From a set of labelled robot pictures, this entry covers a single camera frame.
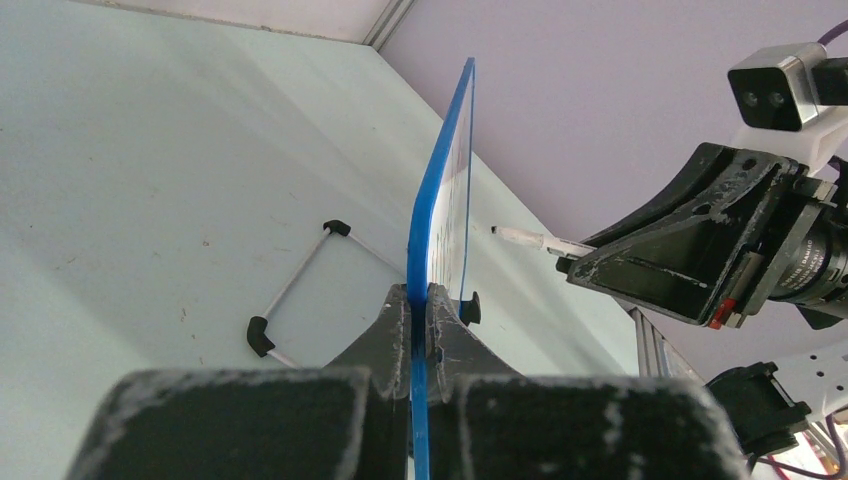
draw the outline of pen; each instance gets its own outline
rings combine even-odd
[[[551,255],[573,260],[595,250],[593,247],[583,245],[582,243],[563,240],[552,235],[519,230],[517,228],[492,227],[492,233],[508,242],[525,247],[533,247],[537,250],[545,250]]]

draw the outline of blue-framed whiteboard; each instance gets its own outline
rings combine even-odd
[[[430,478],[425,308],[431,283],[462,300],[468,251],[475,62],[465,62],[418,189],[409,227],[407,297],[412,311],[412,432],[415,478]]]

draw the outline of marker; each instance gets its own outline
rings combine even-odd
[[[508,242],[525,247],[533,247],[537,250],[544,250],[551,255],[571,260],[577,260],[595,250],[594,247],[583,245],[582,243],[563,240],[552,235],[519,230],[517,228],[492,227],[492,233]]]

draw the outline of white table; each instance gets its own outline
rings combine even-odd
[[[128,371],[279,368],[246,322],[325,220],[405,264],[441,120],[372,49],[47,0],[2,11],[0,477],[62,476]],[[475,162],[473,331],[525,374],[635,374],[612,299],[487,234],[544,228]],[[268,335],[323,365],[401,281],[331,238]]]

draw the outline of blue edge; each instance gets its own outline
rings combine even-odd
[[[427,164],[427,171],[418,189],[415,206],[412,209],[412,221],[409,227],[409,254],[407,256],[407,298],[412,312],[412,370],[410,372],[410,397],[412,402],[412,448],[415,455],[416,480],[430,478],[430,427],[427,412],[427,359],[425,308],[427,305],[427,255],[429,252],[430,226],[436,205],[436,195],[442,182],[442,175],[447,166],[451,141],[456,133],[462,102],[471,85],[471,111],[469,112],[469,128],[473,132],[474,125],[474,59],[469,58],[462,70],[459,85],[453,94],[445,122],[433,155]],[[465,269],[468,258],[468,219],[471,203],[471,144],[468,141],[468,197],[466,200],[465,245],[463,247],[462,289],[465,286]]]

